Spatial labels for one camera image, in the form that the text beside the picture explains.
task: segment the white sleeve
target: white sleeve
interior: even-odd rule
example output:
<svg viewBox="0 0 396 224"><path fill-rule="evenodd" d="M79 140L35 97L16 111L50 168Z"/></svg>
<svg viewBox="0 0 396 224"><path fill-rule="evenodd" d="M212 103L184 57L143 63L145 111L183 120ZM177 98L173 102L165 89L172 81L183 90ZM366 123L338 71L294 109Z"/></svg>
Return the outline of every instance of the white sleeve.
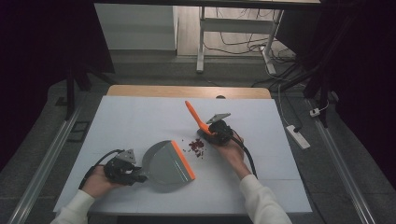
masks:
<svg viewBox="0 0 396 224"><path fill-rule="evenodd" d="M82 190L78 190L72 201L63 207L59 216L51 221L51 224L86 224L87 213L95 199Z"/></svg>
<svg viewBox="0 0 396 224"><path fill-rule="evenodd" d="M291 224L274 193L264 187L254 175L245 176L239 185L245 196L247 214L254 224Z"/></svg>

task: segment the orange dustpan edge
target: orange dustpan edge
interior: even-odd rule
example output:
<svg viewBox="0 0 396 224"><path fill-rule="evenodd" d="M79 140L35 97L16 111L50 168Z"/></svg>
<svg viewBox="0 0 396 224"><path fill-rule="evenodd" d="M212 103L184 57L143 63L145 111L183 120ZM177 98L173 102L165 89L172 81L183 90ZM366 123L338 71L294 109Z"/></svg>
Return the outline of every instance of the orange dustpan edge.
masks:
<svg viewBox="0 0 396 224"><path fill-rule="evenodd" d="M174 147L174 149L176 150L177 155L180 157L181 162L183 162L184 167L186 167L186 170L189 173L191 180L195 179L195 173L192 171L189 163L187 162L186 158L184 157L184 155L181 152L180 148L178 147L177 143L174 140L172 140L171 143L172 143L172 146Z"/></svg>

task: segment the white power strip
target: white power strip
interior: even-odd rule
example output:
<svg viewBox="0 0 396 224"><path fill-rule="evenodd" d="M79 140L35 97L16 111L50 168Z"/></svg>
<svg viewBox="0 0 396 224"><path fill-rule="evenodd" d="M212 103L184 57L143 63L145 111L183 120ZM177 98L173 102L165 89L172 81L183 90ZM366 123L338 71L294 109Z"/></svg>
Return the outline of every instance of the white power strip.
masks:
<svg viewBox="0 0 396 224"><path fill-rule="evenodd" d="M294 132L294 125L290 125L288 127L286 127L286 130L288 130L289 134L291 135L291 137L293 137L293 139L296 141L296 143L299 145L299 147L301 149L306 149L311 147L311 145L309 145L309 143L305 140L305 138L303 138L303 136L297 132Z"/></svg>

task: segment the plug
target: plug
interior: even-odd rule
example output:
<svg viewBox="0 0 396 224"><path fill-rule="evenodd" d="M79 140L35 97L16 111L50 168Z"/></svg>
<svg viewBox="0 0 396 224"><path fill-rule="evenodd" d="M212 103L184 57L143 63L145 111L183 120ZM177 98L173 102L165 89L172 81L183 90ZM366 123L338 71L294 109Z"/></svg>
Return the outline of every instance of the plug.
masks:
<svg viewBox="0 0 396 224"><path fill-rule="evenodd" d="M316 117L319 114L320 114L320 111L318 108L315 108L315 109L309 111L309 115L311 115L312 118Z"/></svg>

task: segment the orange handle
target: orange handle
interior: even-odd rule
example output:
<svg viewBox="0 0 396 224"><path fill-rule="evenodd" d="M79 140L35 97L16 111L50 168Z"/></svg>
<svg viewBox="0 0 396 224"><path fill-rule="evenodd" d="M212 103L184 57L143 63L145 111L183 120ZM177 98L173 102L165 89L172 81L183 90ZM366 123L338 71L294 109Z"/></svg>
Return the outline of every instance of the orange handle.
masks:
<svg viewBox="0 0 396 224"><path fill-rule="evenodd" d="M214 135L214 133L211 133L209 131L209 126L207 126L205 123L203 123L200 118L198 117L197 112L195 112L194 107L192 107L192 105L190 104L190 102L186 101L186 106L189 109L190 113L192 114L192 117L195 119L195 121L198 124L198 127L204 131L205 133L209 134L209 135Z"/></svg>

